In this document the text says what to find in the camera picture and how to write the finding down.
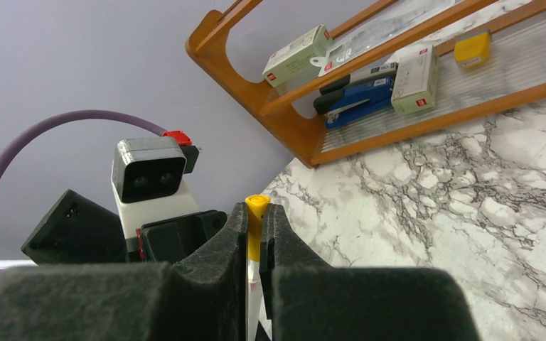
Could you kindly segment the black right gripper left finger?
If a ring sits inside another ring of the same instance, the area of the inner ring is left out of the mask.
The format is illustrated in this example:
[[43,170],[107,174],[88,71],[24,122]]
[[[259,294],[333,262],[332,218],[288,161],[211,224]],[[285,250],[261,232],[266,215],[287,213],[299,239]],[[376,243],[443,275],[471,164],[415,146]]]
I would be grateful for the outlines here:
[[244,340],[244,203],[184,260],[32,266],[0,274],[0,340]]

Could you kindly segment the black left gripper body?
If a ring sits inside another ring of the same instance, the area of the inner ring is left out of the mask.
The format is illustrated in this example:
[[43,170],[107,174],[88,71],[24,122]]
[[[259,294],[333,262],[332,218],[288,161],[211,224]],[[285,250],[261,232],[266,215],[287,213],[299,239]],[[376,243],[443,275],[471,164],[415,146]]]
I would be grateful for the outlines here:
[[219,210],[207,210],[144,225],[136,231],[139,261],[176,263],[204,245],[227,222]]

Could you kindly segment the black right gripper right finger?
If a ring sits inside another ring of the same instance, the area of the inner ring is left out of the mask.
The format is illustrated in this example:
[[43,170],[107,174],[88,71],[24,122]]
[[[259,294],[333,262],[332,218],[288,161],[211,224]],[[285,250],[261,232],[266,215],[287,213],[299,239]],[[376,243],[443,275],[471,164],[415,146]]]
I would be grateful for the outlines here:
[[259,274],[275,340],[478,340],[458,283],[441,269],[334,267],[264,214]]

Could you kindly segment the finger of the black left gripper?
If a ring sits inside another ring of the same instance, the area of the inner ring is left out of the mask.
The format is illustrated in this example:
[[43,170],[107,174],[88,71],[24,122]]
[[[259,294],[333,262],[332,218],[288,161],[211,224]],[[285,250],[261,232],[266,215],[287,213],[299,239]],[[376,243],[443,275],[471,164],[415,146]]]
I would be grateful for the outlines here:
[[40,220],[21,251],[36,264],[127,261],[119,216],[71,189]]

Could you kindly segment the yellow marker cap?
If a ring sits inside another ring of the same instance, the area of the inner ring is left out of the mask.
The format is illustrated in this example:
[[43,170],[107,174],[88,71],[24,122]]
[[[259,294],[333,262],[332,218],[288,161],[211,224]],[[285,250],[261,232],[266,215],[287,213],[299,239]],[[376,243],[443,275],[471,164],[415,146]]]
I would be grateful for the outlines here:
[[266,195],[251,195],[245,199],[248,212],[247,255],[251,261],[260,262],[260,243],[264,214],[270,203]]

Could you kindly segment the white red-tipped marker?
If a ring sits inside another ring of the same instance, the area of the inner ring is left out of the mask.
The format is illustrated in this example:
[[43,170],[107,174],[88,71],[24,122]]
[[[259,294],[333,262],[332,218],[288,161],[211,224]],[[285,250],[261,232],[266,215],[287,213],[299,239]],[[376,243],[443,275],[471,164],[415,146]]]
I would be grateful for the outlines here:
[[263,290],[259,274],[259,262],[248,259],[247,262],[247,341],[255,341],[259,325],[259,313],[263,301]]

